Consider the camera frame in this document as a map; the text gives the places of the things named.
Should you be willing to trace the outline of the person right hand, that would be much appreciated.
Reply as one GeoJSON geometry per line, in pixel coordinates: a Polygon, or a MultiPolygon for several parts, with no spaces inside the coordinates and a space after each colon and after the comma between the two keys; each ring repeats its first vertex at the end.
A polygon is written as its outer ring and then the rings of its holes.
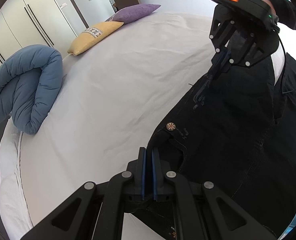
{"type": "Polygon", "coordinates": [[[263,0],[263,1],[270,6],[271,13],[275,15],[276,14],[276,11],[275,11],[275,9],[274,9],[273,4],[271,3],[271,1],[269,1],[269,0],[263,0]]]}

